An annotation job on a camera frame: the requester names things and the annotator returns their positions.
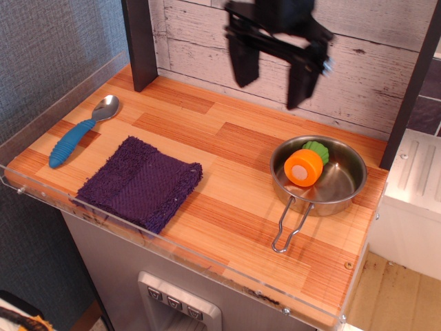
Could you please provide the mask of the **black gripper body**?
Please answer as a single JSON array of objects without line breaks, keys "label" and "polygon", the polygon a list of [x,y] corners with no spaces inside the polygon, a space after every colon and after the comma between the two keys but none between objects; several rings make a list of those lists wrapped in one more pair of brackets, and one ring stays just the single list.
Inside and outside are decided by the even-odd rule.
[{"label": "black gripper body", "polygon": [[228,1],[226,37],[231,34],[251,48],[290,62],[314,62],[322,74],[331,70],[328,43],[334,35],[312,13],[314,1]]}]

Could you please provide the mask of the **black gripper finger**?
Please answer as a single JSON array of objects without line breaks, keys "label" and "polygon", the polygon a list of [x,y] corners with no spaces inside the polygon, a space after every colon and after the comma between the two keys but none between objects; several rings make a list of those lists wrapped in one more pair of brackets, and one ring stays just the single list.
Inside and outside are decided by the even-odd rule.
[{"label": "black gripper finger", "polygon": [[246,45],[237,36],[229,34],[227,38],[234,78],[244,88],[259,78],[259,51]]},{"label": "black gripper finger", "polygon": [[288,110],[297,108],[303,101],[312,96],[319,74],[322,72],[320,66],[301,58],[292,59],[290,64],[287,92]]}]

